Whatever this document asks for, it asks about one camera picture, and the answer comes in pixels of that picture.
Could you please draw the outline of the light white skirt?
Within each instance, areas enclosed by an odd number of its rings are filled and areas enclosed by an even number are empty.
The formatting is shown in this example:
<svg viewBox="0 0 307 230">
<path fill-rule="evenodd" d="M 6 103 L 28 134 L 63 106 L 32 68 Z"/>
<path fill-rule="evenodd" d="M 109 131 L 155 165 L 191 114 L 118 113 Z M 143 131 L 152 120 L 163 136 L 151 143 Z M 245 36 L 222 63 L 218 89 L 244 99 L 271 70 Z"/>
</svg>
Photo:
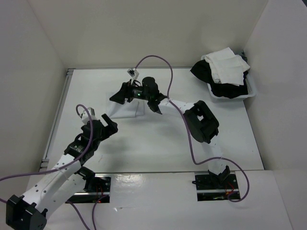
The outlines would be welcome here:
<svg viewBox="0 0 307 230">
<path fill-rule="evenodd" d="M 145 101 L 133 100 L 128 103 L 119 104 L 110 101 L 110 97 L 113 96 L 114 92 L 106 93 L 106 114 L 111 119 L 117 118 L 135 118 L 138 116 L 145 115 Z"/>
</svg>

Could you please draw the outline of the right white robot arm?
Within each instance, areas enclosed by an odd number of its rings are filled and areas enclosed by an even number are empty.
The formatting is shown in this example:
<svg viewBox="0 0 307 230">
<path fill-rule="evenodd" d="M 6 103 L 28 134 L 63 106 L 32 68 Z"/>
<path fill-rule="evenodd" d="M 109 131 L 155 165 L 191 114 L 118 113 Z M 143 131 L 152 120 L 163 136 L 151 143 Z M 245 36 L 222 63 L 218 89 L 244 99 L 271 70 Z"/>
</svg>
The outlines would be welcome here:
<svg viewBox="0 0 307 230">
<path fill-rule="evenodd" d="M 217 144 L 219 122 L 204 101 L 185 103 L 171 100 L 159 91 L 153 77 L 145 77 L 140 85 L 134 83 L 133 80 L 124 82 L 120 90 L 109 98 L 110 101 L 118 104 L 130 103 L 133 99 L 146 101 L 154 113 L 179 115 L 188 133 L 193 163 L 201 165 L 215 161 L 215 164 L 208 166 L 210 183 L 215 188 L 221 188 L 226 184 L 230 169 L 228 165 L 221 162 L 222 153 Z M 193 139 L 202 144 L 204 152 L 209 153 L 208 159 L 196 162 L 192 147 Z"/>
</svg>

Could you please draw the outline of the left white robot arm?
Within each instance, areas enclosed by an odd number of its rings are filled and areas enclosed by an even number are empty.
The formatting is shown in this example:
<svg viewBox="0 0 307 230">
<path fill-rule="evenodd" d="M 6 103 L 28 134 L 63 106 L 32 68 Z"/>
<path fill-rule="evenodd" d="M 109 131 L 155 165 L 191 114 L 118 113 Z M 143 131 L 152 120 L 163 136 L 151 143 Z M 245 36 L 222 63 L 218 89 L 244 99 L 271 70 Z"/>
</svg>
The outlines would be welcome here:
<svg viewBox="0 0 307 230">
<path fill-rule="evenodd" d="M 83 119 L 82 132 L 64 150 L 53 167 L 21 196 L 12 195 L 6 203 L 6 224 L 14 230 L 42 230 L 50 216 L 75 193 L 101 190 L 107 180 L 96 177 L 84 164 L 94 155 L 100 143 L 117 133 L 118 125 L 106 114 L 107 125 L 94 116 Z"/>
</svg>

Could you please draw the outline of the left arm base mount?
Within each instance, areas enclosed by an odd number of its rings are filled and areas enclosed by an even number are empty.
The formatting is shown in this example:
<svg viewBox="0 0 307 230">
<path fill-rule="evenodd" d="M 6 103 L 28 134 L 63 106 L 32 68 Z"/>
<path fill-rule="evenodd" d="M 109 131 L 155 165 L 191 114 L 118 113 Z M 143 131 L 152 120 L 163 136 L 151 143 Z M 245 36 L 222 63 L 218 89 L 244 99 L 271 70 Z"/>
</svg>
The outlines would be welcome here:
<svg viewBox="0 0 307 230">
<path fill-rule="evenodd" d="M 86 182 L 85 188 L 75 193 L 68 202 L 73 204 L 109 203 L 111 190 L 111 177 L 96 176 Z"/>
</svg>

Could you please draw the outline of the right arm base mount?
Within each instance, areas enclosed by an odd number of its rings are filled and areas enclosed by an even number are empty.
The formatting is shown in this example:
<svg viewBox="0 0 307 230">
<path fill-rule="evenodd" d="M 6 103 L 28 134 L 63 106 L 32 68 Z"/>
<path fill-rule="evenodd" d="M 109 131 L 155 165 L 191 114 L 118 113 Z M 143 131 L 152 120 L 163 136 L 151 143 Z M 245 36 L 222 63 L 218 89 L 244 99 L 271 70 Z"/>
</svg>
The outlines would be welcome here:
<svg viewBox="0 0 307 230">
<path fill-rule="evenodd" d="M 236 175 L 230 174 L 221 184 L 213 182 L 209 174 L 196 174 L 192 183 L 196 187 L 198 201 L 240 200 Z"/>
</svg>

